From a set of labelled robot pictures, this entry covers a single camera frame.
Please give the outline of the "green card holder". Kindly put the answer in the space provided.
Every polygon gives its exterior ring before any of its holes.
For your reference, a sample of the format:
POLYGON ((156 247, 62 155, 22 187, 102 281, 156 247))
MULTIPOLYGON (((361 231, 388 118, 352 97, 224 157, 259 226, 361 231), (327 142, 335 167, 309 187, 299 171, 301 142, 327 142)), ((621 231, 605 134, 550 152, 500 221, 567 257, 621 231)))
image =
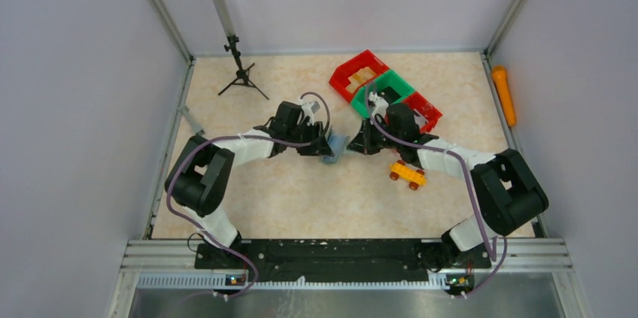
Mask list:
POLYGON ((347 145, 351 142, 349 135, 333 134, 331 138, 332 148, 335 149, 333 156, 322 156, 320 161, 325 165, 334 165, 347 150, 347 145))

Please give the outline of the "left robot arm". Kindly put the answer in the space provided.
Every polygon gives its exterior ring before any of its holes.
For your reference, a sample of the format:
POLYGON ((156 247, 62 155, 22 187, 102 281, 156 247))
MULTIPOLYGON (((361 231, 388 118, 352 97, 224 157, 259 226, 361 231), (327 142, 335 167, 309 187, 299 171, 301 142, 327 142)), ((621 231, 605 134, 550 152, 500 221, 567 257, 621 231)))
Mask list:
POLYGON ((266 124, 237 135, 207 139, 192 136, 165 181, 166 203, 184 208, 182 216, 216 248, 238 242, 238 229, 222 203, 234 168, 271 159, 293 148, 301 156, 332 156, 327 123, 317 120, 317 101, 283 101, 266 124))

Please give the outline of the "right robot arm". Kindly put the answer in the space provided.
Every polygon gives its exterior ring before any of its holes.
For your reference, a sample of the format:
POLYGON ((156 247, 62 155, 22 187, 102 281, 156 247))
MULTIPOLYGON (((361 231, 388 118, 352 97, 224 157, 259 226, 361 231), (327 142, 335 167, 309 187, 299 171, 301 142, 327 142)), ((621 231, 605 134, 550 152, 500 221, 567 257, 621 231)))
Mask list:
POLYGON ((480 245, 492 254, 495 238, 510 235, 549 206, 517 150, 486 153, 421 132, 407 104, 392 104, 386 117, 364 119, 347 148, 363 155, 392 149, 407 165, 464 180, 473 213, 442 235, 442 254, 451 262, 480 245))

